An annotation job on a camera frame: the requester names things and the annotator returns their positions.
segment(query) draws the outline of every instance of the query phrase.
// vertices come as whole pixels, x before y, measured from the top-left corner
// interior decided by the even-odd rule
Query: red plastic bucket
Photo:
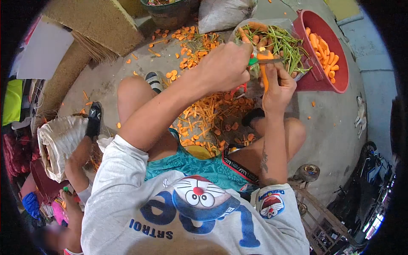
[[[344,93],[348,87],[348,66],[346,56],[341,47],[339,39],[327,23],[317,14],[309,10],[298,10],[298,17],[293,22],[296,33],[303,39],[303,48],[309,53],[310,59],[306,62],[313,68],[305,74],[298,82],[296,91],[334,91]],[[339,70],[336,71],[335,84],[324,73],[319,63],[312,44],[306,36],[305,27],[309,27],[312,33],[317,33],[329,45],[330,51],[339,56]]]

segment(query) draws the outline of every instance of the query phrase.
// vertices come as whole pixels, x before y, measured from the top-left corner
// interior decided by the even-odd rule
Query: teal shorts
[[[147,162],[145,181],[171,170],[182,172],[185,176],[200,175],[222,189],[233,189],[251,194],[259,188],[258,177],[240,164],[227,158],[228,148],[218,156],[200,160],[191,155],[180,144],[178,132],[169,129],[179,141],[177,153],[160,160]]]

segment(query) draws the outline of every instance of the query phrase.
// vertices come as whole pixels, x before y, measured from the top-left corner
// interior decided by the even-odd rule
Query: dog
[[[354,128],[360,125],[359,131],[358,131],[358,139],[360,139],[361,133],[367,127],[367,118],[365,114],[366,108],[364,107],[363,99],[359,96],[357,96],[357,105],[358,105],[358,112],[357,112],[357,118],[354,121]]]

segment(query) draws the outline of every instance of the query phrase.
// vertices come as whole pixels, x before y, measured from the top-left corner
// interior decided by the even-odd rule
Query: man's right hand
[[[262,98],[262,108],[265,111],[265,115],[283,118],[285,109],[296,89],[296,82],[286,72],[281,62],[266,64],[265,71],[269,81],[269,88]]]

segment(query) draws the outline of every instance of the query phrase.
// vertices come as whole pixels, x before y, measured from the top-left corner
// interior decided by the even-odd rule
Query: gray t-shirt
[[[254,208],[198,175],[144,182],[147,160],[118,135],[106,148],[82,221],[84,254],[309,254],[289,184],[262,188]]]

